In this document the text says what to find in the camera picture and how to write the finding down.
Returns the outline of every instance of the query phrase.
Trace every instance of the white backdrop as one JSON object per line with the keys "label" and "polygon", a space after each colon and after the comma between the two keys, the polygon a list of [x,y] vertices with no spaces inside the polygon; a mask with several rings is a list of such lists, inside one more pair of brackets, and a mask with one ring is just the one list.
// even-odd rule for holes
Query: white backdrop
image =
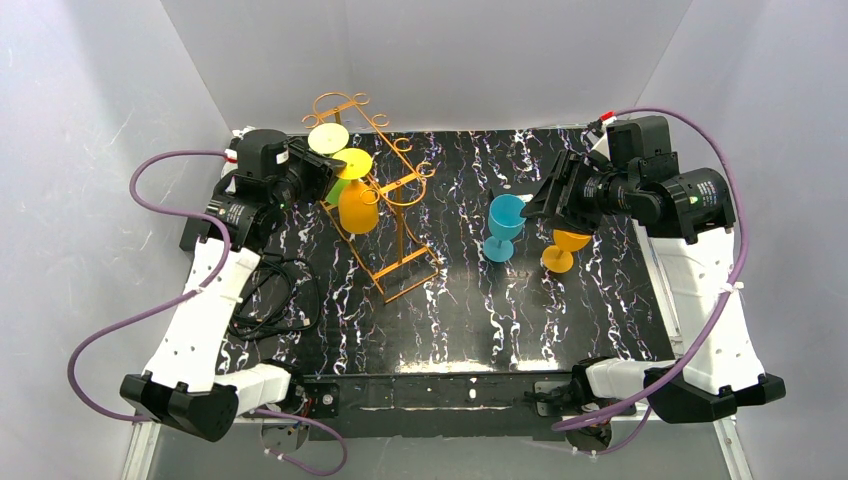
{"label": "white backdrop", "polygon": [[162,3],[231,128],[293,133],[336,90],[396,131],[586,122],[636,102],[690,2]]}
{"label": "white backdrop", "polygon": [[[685,111],[733,162],[751,254],[751,341],[787,396],[739,413],[756,478],[845,478],[848,4],[695,0],[639,104]],[[717,168],[679,124],[681,165]]]}
{"label": "white backdrop", "polygon": [[[127,195],[138,162],[221,147],[226,126],[303,131],[312,99],[330,90],[369,92],[395,130],[582,122],[637,101],[704,122],[734,160],[751,218],[752,340],[789,390],[740,413],[752,467],[820,478],[844,464],[844,2],[163,4],[3,4],[5,476],[118,474],[129,427],[79,403],[64,365],[88,333],[170,298],[185,278],[182,221]],[[674,135],[684,166],[712,161]],[[190,162],[152,172],[144,193],[200,208],[219,163]],[[164,322],[95,345],[84,386],[127,411],[121,376],[141,368]]]}
{"label": "white backdrop", "polygon": [[[132,171],[162,151],[222,148],[228,132],[158,2],[6,0],[0,11],[0,477],[114,480],[131,428],[77,400],[68,355],[182,290],[183,222],[136,206]],[[199,209],[221,164],[154,167],[142,194]],[[131,412],[121,379],[144,367],[167,316],[83,354],[80,381],[98,402]]]}

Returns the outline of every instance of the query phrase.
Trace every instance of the table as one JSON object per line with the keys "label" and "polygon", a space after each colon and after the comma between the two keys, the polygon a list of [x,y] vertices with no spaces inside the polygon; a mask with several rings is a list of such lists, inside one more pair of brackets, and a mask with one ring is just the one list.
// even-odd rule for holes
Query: table
{"label": "table", "polygon": [[[606,220],[564,274],[541,266],[542,251],[552,244],[550,229],[541,223],[527,222],[509,262],[491,263],[482,254],[487,189],[538,180],[557,151],[585,148],[580,129],[416,132],[390,139],[398,136],[410,139],[412,163],[427,160],[436,168],[426,197],[406,214],[414,233],[437,252],[441,274],[384,305],[328,214],[317,205],[297,205],[268,251],[313,263],[325,294],[324,322],[258,343],[227,337],[218,373],[267,358],[311,375],[550,371],[602,355],[673,358],[626,218]],[[402,175],[380,138],[353,135],[351,143],[375,154],[373,173],[381,182]],[[394,228],[383,209],[377,228],[357,239],[375,269],[395,260]],[[401,272],[406,278],[400,284],[428,271],[419,267]],[[308,289],[298,295],[292,315],[314,317]]]}

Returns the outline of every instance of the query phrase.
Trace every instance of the cable tie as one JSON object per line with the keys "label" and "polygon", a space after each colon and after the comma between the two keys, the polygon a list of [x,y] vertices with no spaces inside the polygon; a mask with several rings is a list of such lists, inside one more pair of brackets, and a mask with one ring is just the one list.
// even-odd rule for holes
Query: cable tie
{"label": "cable tie", "polygon": [[742,282],[736,282],[736,283],[734,283],[734,284],[732,284],[732,285],[731,285],[730,283],[725,283],[725,284],[723,284],[723,285],[719,286],[718,288],[719,288],[719,290],[721,290],[722,292],[727,292],[727,293],[736,293],[737,291],[742,290],[743,288],[745,288],[745,284],[744,284],[744,283],[742,283]]}

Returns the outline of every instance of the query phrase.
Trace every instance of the metal frame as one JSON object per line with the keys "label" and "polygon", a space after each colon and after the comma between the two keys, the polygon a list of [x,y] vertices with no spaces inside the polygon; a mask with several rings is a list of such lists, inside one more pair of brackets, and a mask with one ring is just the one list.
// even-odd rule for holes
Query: metal frame
{"label": "metal frame", "polygon": [[[351,99],[350,97],[347,97],[347,98],[348,98],[348,103],[339,105],[338,107],[336,107],[336,109],[325,111],[321,114],[316,114],[315,118],[317,120],[316,120],[316,124],[313,125],[313,127],[321,122],[321,118],[326,118],[326,117],[329,117],[329,116],[332,115],[336,118],[336,120],[339,120],[338,115],[337,115],[338,111],[340,111],[344,108],[349,108],[349,107],[353,107],[353,106],[356,106],[356,108],[358,110],[360,110],[359,105],[364,105],[365,103],[367,103],[367,100],[360,100],[359,102],[357,102],[354,99]],[[368,120],[369,120],[369,123],[372,123],[372,125],[373,125],[373,122],[372,122],[373,118],[368,119]],[[395,145],[392,142],[388,141],[388,139],[385,136],[383,136],[382,132],[379,131],[377,126],[375,126],[375,130],[388,144],[392,145],[392,148],[394,150]],[[402,152],[396,152],[396,153],[399,153],[399,155],[401,155],[401,158],[404,158],[402,156]],[[410,166],[410,168],[412,168],[414,174],[409,174],[409,175],[405,176],[403,179],[399,180],[399,182],[401,182],[401,183],[397,186],[401,186],[401,185],[408,183],[408,182],[410,182],[410,181],[412,181],[416,178],[415,173],[417,173],[417,170],[415,170],[415,168],[413,168],[411,166]],[[397,188],[397,186],[393,186],[393,184],[390,184],[387,187],[378,187],[378,188],[380,189],[381,196],[385,196],[392,189]],[[326,205],[324,207],[325,207],[325,210],[327,211],[327,213],[330,214],[330,217],[333,218],[333,216],[331,214],[332,208],[327,208]],[[410,235],[410,237],[412,237],[414,239],[414,236],[412,236],[412,232],[408,231],[409,227],[406,225],[405,220],[403,220],[402,209],[401,209],[401,213],[400,213],[400,219],[402,221],[402,225],[399,223],[399,230],[400,230],[399,236],[402,238],[402,235],[403,235],[403,230],[401,229],[401,227],[406,227],[405,229],[407,230],[407,233]],[[367,266],[365,266],[363,264],[363,262],[360,259],[355,247],[351,244],[347,235],[345,235],[343,233],[343,231],[340,229],[340,226],[336,223],[335,219],[333,219],[333,223],[334,223],[334,225],[336,225],[336,228],[339,230],[339,233],[342,236],[342,238],[345,239],[345,241],[347,241],[348,244],[351,245],[351,249],[354,252],[354,255],[356,256],[360,265],[363,267],[363,269],[365,269],[366,272],[369,273],[369,276],[371,276],[372,279],[374,279],[375,284],[378,286],[378,289],[380,289],[380,292],[384,293],[382,288],[379,285],[379,282],[378,282],[379,277],[377,277],[375,279],[374,274],[367,268]],[[644,233],[644,232],[640,232],[640,227],[638,225],[636,225],[635,222],[634,222],[634,228],[636,229],[637,235],[639,235],[640,233],[642,233],[642,234]],[[663,272],[659,269],[659,265],[657,263],[657,254],[656,254],[656,252],[653,251],[653,245],[650,242],[642,242],[641,241],[642,236],[639,236],[639,240],[640,240],[639,243],[640,243],[640,245],[642,246],[643,249],[645,249],[645,248],[649,249],[649,250],[644,252],[645,253],[645,259],[646,259],[645,264],[646,264],[646,267],[648,269],[652,284],[655,285],[654,291],[655,291],[655,294],[656,294],[656,297],[657,297],[657,303],[659,305],[660,312],[663,315],[663,318],[667,318],[667,320],[666,320],[667,323],[672,322],[672,324],[676,324],[677,319],[676,319],[676,311],[674,309],[674,303],[671,300],[670,289],[668,288],[668,285],[665,283],[666,282],[665,275],[663,275]],[[391,270],[389,270],[389,272],[391,272],[392,270],[396,269],[398,266],[402,265],[403,263],[406,263],[407,261],[409,261],[409,260],[400,261],[400,262],[396,263],[395,265],[387,267],[387,268],[391,268]],[[399,297],[400,295],[402,295],[406,291],[409,291],[409,290],[415,288],[420,283],[423,283],[426,280],[427,279],[423,280],[422,282],[419,282],[418,284],[416,284],[412,287],[409,287],[408,289],[401,292],[400,294],[389,298],[386,302],[388,303],[389,301],[394,300],[395,298]],[[672,346],[675,347],[674,338],[672,338],[672,342],[673,342]],[[513,373],[511,373],[511,375],[514,375],[514,376],[527,376],[528,378],[530,378],[529,376],[534,375],[534,374],[538,375],[539,372],[513,372]],[[448,376],[456,376],[457,374],[456,373],[452,373],[452,374],[429,373],[427,375],[433,376],[433,377],[448,377]],[[633,421],[637,420],[638,418],[639,418],[638,415],[636,417],[616,417],[612,421],[616,422],[616,423],[626,422],[627,424],[632,424]],[[656,418],[655,415],[652,415],[650,420],[651,421],[660,421],[658,418]],[[274,419],[257,419],[257,418],[241,418],[241,417],[236,419],[236,423],[258,423],[258,422],[267,423],[267,424],[287,423],[287,421],[277,421],[277,420],[274,420]],[[722,454],[724,456],[725,465],[727,466],[728,472],[730,474],[730,478],[732,480],[750,480],[750,479],[752,479],[751,470],[748,466],[747,459],[745,458],[745,453],[744,453],[744,450],[742,448],[742,444],[741,444],[741,442],[739,440],[739,436],[736,432],[735,416],[729,417],[729,418],[723,418],[721,420],[713,422],[713,426],[715,428],[716,438],[717,438],[717,441],[719,442]],[[159,425],[152,424],[152,423],[143,423],[143,424],[135,424],[133,426],[132,440],[131,440],[130,448],[129,448],[129,451],[128,451],[128,454],[127,454],[127,460],[126,460],[126,464],[125,464],[125,468],[124,468],[124,474],[122,476],[122,478],[124,480],[145,480],[147,478],[147,474],[150,470],[150,466],[151,466],[151,463],[152,463],[152,460],[153,460],[153,452],[155,451],[155,448],[156,448],[158,435],[159,435]]]}
{"label": "metal frame", "polygon": [[[330,108],[329,110],[319,112],[318,103],[328,97],[334,96],[341,97],[346,101]],[[333,210],[336,208],[336,206],[331,205],[327,202],[321,202],[321,206],[324,208],[324,211],[327,212],[327,215],[329,215],[330,220],[333,222],[333,226],[336,227],[336,230],[339,232],[339,236],[342,237],[345,242],[347,242],[348,246],[350,246],[350,249],[353,252],[353,256],[356,257],[356,261],[359,263],[359,266],[362,267],[363,270],[365,270],[368,276],[371,277],[371,280],[374,282],[374,285],[377,286],[377,290],[379,290],[380,294],[383,296],[383,302],[389,303],[392,300],[400,298],[402,295],[409,292],[410,290],[424,284],[424,282],[426,282],[427,280],[430,280],[431,278],[435,277],[439,274],[439,271],[441,269],[442,263],[441,261],[439,261],[439,258],[428,245],[424,244],[424,242],[422,242],[418,237],[415,236],[415,234],[412,233],[412,230],[409,228],[409,225],[406,223],[406,218],[404,217],[405,208],[417,204],[424,198],[424,195],[427,193],[427,179],[435,175],[436,170],[435,168],[432,168],[432,164],[427,161],[423,161],[416,166],[412,166],[412,164],[409,162],[409,159],[407,159],[406,155],[404,155],[406,152],[412,150],[412,147],[409,145],[409,139],[406,137],[400,137],[396,138],[394,141],[390,141],[388,137],[386,137],[386,135],[382,132],[382,130],[380,130],[381,128],[385,128],[389,125],[389,120],[386,115],[378,113],[369,117],[365,113],[365,111],[362,110],[361,107],[367,105],[370,101],[371,100],[364,93],[357,93],[353,96],[353,98],[340,92],[325,93],[315,99],[315,101],[312,103],[313,113],[303,117],[302,122],[305,123],[310,120],[313,121],[311,125],[305,125],[307,129],[315,128],[318,125],[324,123],[325,119],[331,117],[335,121],[335,123],[341,124],[341,112],[349,108],[354,108],[362,115],[362,118],[364,118],[365,121],[368,122],[368,124],[374,130],[374,133],[379,135],[380,138],[391,147],[395,156],[400,159],[400,161],[409,171],[409,173],[404,175],[402,178],[397,179],[393,182],[389,182],[386,185],[380,185],[380,183],[377,181],[377,178],[371,173],[368,173],[364,177],[365,183],[369,185],[369,188],[366,191],[373,192],[376,197],[374,202],[365,203],[368,205],[372,205],[374,203],[379,202],[380,200],[384,201],[386,205],[391,208],[392,213],[395,217],[395,223],[397,224],[397,260],[389,266],[381,269],[380,271],[372,272],[371,269],[368,268],[366,262],[359,255],[359,252],[356,249],[356,245],[354,245],[353,241],[351,240],[351,235],[344,231],[339,222],[336,221],[336,218],[333,216]],[[422,167],[429,167],[430,172],[422,173]],[[404,202],[403,188],[401,187],[413,181],[417,181],[421,184],[421,194],[418,195],[418,198],[412,201]],[[392,200],[389,195],[392,191],[395,192],[394,200]],[[406,243],[404,241],[405,237],[409,237],[410,240],[412,240],[416,245],[419,246],[418,249],[408,255],[406,254],[404,248],[404,244]],[[425,254],[430,256],[430,264],[435,267],[435,271],[432,274],[424,277],[423,279],[415,282],[413,285],[402,289],[399,293],[387,296],[388,294],[384,290],[383,286],[380,285],[380,279],[394,272],[401,266]]]}
{"label": "metal frame", "polygon": [[146,480],[153,463],[153,453],[159,440],[161,425],[153,422],[133,424],[130,447],[124,462],[122,480]]}

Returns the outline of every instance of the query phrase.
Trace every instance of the purple cable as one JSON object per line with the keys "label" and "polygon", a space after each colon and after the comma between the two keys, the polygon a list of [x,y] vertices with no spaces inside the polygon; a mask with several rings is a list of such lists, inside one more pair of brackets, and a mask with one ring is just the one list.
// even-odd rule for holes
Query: purple cable
{"label": "purple cable", "polygon": [[[191,211],[188,211],[188,210],[179,210],[179,209],[176,209],[176,208],[164,207],[164,206],[161,206],[161,205],[154,205],[154,204],[148,202],[147,200],[141,198],[141,196],[139,196],[139,194],[138,194],[138,178],[147,169],[147,167],[153,165],[154,163],[156,163],[160,160],[164,160],[166,158],[182,157],[182,156],[194,156],[194,155],[214,155],[214,156],[218,156],[218,157],[226,157],[224,155],[224,152],[217,151],[217,150],[178,150],[178,151],[175,151],[175,152],[167,152],[167,153],[162,153],[162,154],[156,155],[155,157],[150,158],[147,161],[145,161],[144,163],[142,163],[136,169],[136,171],[133,172],[132,177],[130,177],[130,195],[132,196],[133,200],[135,200],[136,203],[138,203],[139,205],[141,205],[142,207],[144,207],[148,210],[151,210],[151,211],[154,211],[154,212],[157,212],[157,213],[164,213],[165,215],[174,215],[174,216],[189,217],[189,218],[199,218],[201,220],[206,220],[207,222],[210,222],[213,225],[215,225],[215,227],[221,232],[221,237],[224,239],[224,253],[221,255],[221,259],[218,260],[218,264],[215,265],[215,268],[213,268],[212,271],[209,272],[209,276],[206,277],[202,282],[200,282],[201,287],[206,287],[210,283],[212,283],[212,280],[214,280],[216,276],[218,276],[218,273],[221,271],[222,268],[224,268],[224,263],[226,263],[226,261],[227,261],[227,255],[229,254],[229,251],[230,251],[230,234],[227,231],[226,225],[224,225],[217,218],[210,216],[210,215],[203,214],[203,213],[195,213],[195,212],[191,212]],[[169,308],[173,308],[173,307],[179,305],[180,303],[185,302],[186,300],[194,297],[198,293],[199,293],[198,290],[188,291],[188,292],[180,295],[179,297],[174,298],[173,300],[169,300],[169,301],[163,303],[162,305],[159,305],[158,307],[153,307],[150,310],[147,310],[145,312],[141,312],[137,315],[133,315],[132,317],[130,317],[126,320],[120,321],[120,322],[118,322],[114,325],[110,325],[110,326],[108,326],[108,327],[106,327],[106,328],[104,328],[100,331],[97,331],[97,332],[91,334],[91,336],[89,336],[85,340],[83,340],[82,343],[77,345],[77,348],[75,348],[73,353],[71,353],[71,358],[68,359],[68,383],[71,384],[71,389],[73,389],[73,391],[77,395],[77,397],[79,397],[79,399],[82,400],[83,403],[85,403],[86,405],[91,407],[91,409],[94,410],[95,412],[97,412],[101,415],[105,415],[109,418],[113,418],[115,420],[125,420],[125,421],[128,421],[128,422],[142,422],[142,421],[148,420],[146,417],[141,416],[141,415],[122,415],[120,413],[113,412],[113,411],[108,410],[105,407],[99,405],[94,400],[92,400],[91,397],[89,397],[85,392],[82,391],[82,388],[80,387],[79,382],[77,381],[77,376],[76,376],[76,371],[75,371],[76,365],[77,365],[77,359],[79,359],[79,356],[82,353],[82,351],[85,350],[86,347],[88,347],[89,345],[94,343],[95,340],[97,340],[97,339],[99,339],[99,338],[101,338],[105,335],[108,335],[108,334],[114,332],[115,330],[120,330],[124,327],[127,327],[127,326],[132,325],[136,322],[144,320],[145,318],[156,315],[157,313],[164,312],[165,310],[168,310]]]}
{"label": "purple cable", "polygon": [[[218,273],[221,272],[221,270],[224,268],[224,265],[227,262],[227,255],[229,255],[230,246],[231,246],[230,233],[227,231],[227,226],[224,225],[223,222],[221,222],[220,220],[218,220],[217,218],[215,218],[211,215],[206,215],[206,214],[203,214],[203,213],[195,213],[195,212],[191,212],[191,211],[188,211],[188,210],[180,210],[180,209],[177,209],[177,208],[163,207],[163,206],[160,206],[160,205],[155,205],[155,204],[152,204],[152,203],[148,202],[147,200],[141,198],[141,196],[138,194],[138,179],[139,179],[139,177],[141,177],[141,174],[144,173],[145,170],[147,170],[147,167],[153,165],[154,163],[156,163],[160,160],[164,160],[166,158],[182,157],[182,156],[195,156],[195,155],[214,155],[214,156],[226,158],[226,155],[224,154],[224,152],[220,152],[220,151],[217,151],[217,150],[178,150],[178,151],[175,151],[175,152],[167,152],[167,153],[162,153],[162,154],[156,155],[155,157],[150,158],[147,161],[145,161],[144,163],[142,163],[136,169],[136,171],[133,172],[132,177],[130,177],[130,195],[132,196],[133,200],[135,200],[136,203],[138,203],[139,205],[141,205],[142,207],[144,207],[148,210],[151,210],[151,211],[157,212],[157,213],[163,213],[165,215],[174,215],[174,216],[179,216],[179,217],[188,217],[188,218],[197,218],[197,219],[201,219],[201,220],[206,220],[207,222],[210,222],[213,225],[215,225],[215,227],[221,232],[221,237],[224,240],[224,252],[221,255],[221,259],[218,260],[218,264],[215,265],[215,268],[213,268],[212,271],[209,273],[209,276],[207,276],[202,282],[200,282],[200,287],[206,287],[210,283],[212,283],[212,280],[214,280],[215,277],[218,276]],[[73,389],[73,391],[77,395],[77,397],[79,397],[79,399],[82,400],[83,403],[88,405],[92,410],[96,411],[97,413],[99,413],[101,415],[105,415],[109,418],[113,418],[115,420],[125,420],[125,421],[128,421],[128,422],[143,422],[143,421],[149,420],[148,418],[146,418],[142,415],[122,415],[120,413],[113,412],[111,410],[104,408],[103,406],[99,405],[94,400],[92,400],[91,397],[89,397],[85,392],[82,391],[82,388],[80,387],[79,382],[77,381],[77,377],[76,377],[77,359],[79,359],[79,356],[82,353],[82,351],[85,350],[86,347],[91,345],[95,340],[97,340],[97,339],[99,339],[99,338],[101,338],[105,335],[108,335],[108,334],[114,332],[115,330],[120,330],[124,327],[127,327],[127,326],[132,325],[136,322],[144,320],[145,318],[151,317],[153,315],[156,315],[157,313],[164,312],[165,310],[168,310],[169,308],[175,307],[175,306],[179,305],[180,303],[185,302],[186,300],[196,296],[198,293],[200,293],[199,290],[190,290],[190,291],[180,295],[179,297],[174,298],[173,300],[170,300],[168,302],[163,303],[162,305],[159,305],[158,307],[153,307],[150,310],[147,310],[145,312],[141,312],[137,315],[133,315],[132,317],[130,317],[126,320],[118,322],[114,325],[110,325],[110,326],[108,326],[108,327],[106,327],[106,328],[104,328],[104,329],[102,329],[98,332],[95,332],[91,336],[89,336],[88,338],[83,340],[82,343],[77,345],[77,348],[74,349],[73,353],[71,353],[71,358],[68,360],[68,383],[71,384],[71,388]],[[302,423],[313,425],[313,426],[318,427],[321,430],[324,430],[325,432],[329,433],[336,440],[339,441],[339,444],[342,447],[342,461],[334,469],[328,470],[328,471],[316,470],[316,469],[314,469],[314,468],[312,468],[308,465],[305,465],[304,463],[300,462],[299,460],[289,458],[288,459],[289,462],[294,464],[298,468],[304,470],[305,472],[311,473],[312,475],[326,477],[328,475],[332,475],[332,474],[338,472],[339,470],[342,469],[342,467],[344,467],[345,463],[347,463],[347,444],[345,444],[345,441],[342,438],[342,436],[339,435],[339,433],[336,432],[335,430],[333,430],[332,428],[324,425],[323,423],[316,422],[315,420],[310,420],[308,418],[299,417],[297,415],[289,415],[287,413],[277,413],[277,412],[272,412],[270,410],[264,410],[264,409],[259,409],[259,410],[256,410],[256,411],[263,414],[263,415],[268,415],[268,416],[271,416],[271,417],[285,418],[285,419],[289,419],[289,420],[296,420],[296,421],[299,421],[299,422],[302,422]],[[280,453],[280,452],[274,452],[274,453],[276,455],[282,455],[282,453]]]}
{"label": "purple cable", "polygon": [[[633,107],[633,108],[625,108],[624,110],[619,110],[615,112],[616,115],[626,115],[629,113],[639,113],[639,112],[652,112],[652,113],[662,113],[664,115],[668,115],[670,117],[674,117],[681,122],[685,123],[692,127],[693,130],[698,132],[707,143],[710,144],[713,151],[715,151],[716,156],[718,157],[718,161],[721,163],[722,168],[724,169],[724,174],[727,177],[727,183],[730,187],[731,195],[733,196],[733,203],[736,204],[736,217],[739,219],[739,255],[734,262],[733,269],[730,271],[730,275],[727,277],[727,283],[733,285],[739,279],[739,275],[742,273],[742,268],[745,266],[745,261],[748,259],[748,231],[747,231],[747,222],[745,220],[745,209],[742,206],[742,201],[739,198],[739,189],[736,188],[736,177],[733,175],[730,167],[727,164],[727,159],[724,156],[724,153],[719,148],[716,141],[706,133],[701,127],[696,125],[692,120],[688,119],[686,116],[677,113],[672,110],[668,110],[665,108],[659,107]],[[557,422],[551,426],[551,429],[555,432],[563,432],[566,430],[576,430],[579,428],[585,428],[597,423],[605,422],[612,417],[623,413],[627,410],[628,407],[635,404],[636,402],[643,400],[648,397],[648,395],[653,394],[660,388],[662,388],[665,384],[670,382],[674,377],[676,377],[680,372],[683,371],[683,368],[692,361],[692,358],[698,352],[698,349],[701,348],[701,345],[707,340],[710,333],[713,331],[713,327],[715,327],[716,323],[718,323],[718,319],[721,316],[721,313],[724,311],[724,306],[727,305],[727,301],[730,298],[730,292],[720,293],[718,296],[718,300],[716,301],[715,309],[713,309],[713,313],[710,315],[710,318],[707,320],[707,323],[704,325],[701,333],[698,334],[698,337],[695,338],[695,341],[692,342],[692,346],[686,350],[686,353],[678,360],[671,369],[666,372],[665,375],[660,377],[659,380],[649,385],[647,388],[642,390],[639,393],[631,395],[620,402],[617,402],[608,407],[604,407],[600,410],[580,415],[574,418],[569,418],[568,420],[563,420],[561,422]],[[632,438],[628,438],[625,442],[622,443],[618,448],[621,448],[626,442],[629,442]]]}
{"label": "purple cable", "polygon": [[616,445],[612,448],[608,448],[606,450],[601,450],[599,452],[595,452],[595,454],[596,455],[608,455],[610,453],[617,452],[617,451],[621,450],[622,448],[626,447],[627,444],[632,442],[633,439],[636,438],[636,435],[639,435],[639,432],[641,432],[642,429],[645,428],[645,424],[648,423],[648,418],[650,418],[651,412],[653,412],[653,411],[654,410],[650,406],[648,407],[647,410],[645,410],[645,416],[642,417],[642,421],[639,422],[639,425],[636,425],[636,429],[633,430],[630,433],[630,435],[628,435],[627,438],[624,439],[624,441],[622,441],[621,443],[619,443],[618,445]]}
{"label": "purple cable", "polygon": [[337,432],[337,431],[333,430],[332,428],[324,425],[323,423],[316,422],[315,420],[310,420],[306,417],[299,417],[297,415],[291,415],[289,413],[272,412],[271,410],[266,410],[264,408],[257,409],[256,413],[261,413],[262,415],[268,415],[269,417],[283,418],[283,419],[286,419],[286,420],[295,420],[295,421],[298,421],[298,422],[301,422],[301,423],[305,423],[307,425],[312,425],[314,427],[318,427],[321,430],[324,430],[325,432],[332,435],[333,438],[335,438],[336,440],[339,441],[339,446],[342,447],[342,461],[339,462],[338,465],[336,465],[332,470],[318,470],[316,468],[310,467],[309,465],[306,465],[305,463],[301,462],[300,460],[298,460],[296,458],[291,458],[291,457],[287,456],[286,454],[284,454],[280,451],[277,451],[277,450],[274,450],[274,449],[271,449],[271,448],[267,448],[267,447],[265,447],[265,445],[262,445],[269,453],[274,454],[280,460],[285,459],[286,461],[288,461],[292,465],[296,466],[297,468],[303,470],[304,472],[318,476],[318,477],[329,477],[330,475],[341,470],[342,467],[345,466],[345,463],[347,463],[347,444],[345,443],[344,438],[342,438],[342,436],[339,435],[339,432]]}

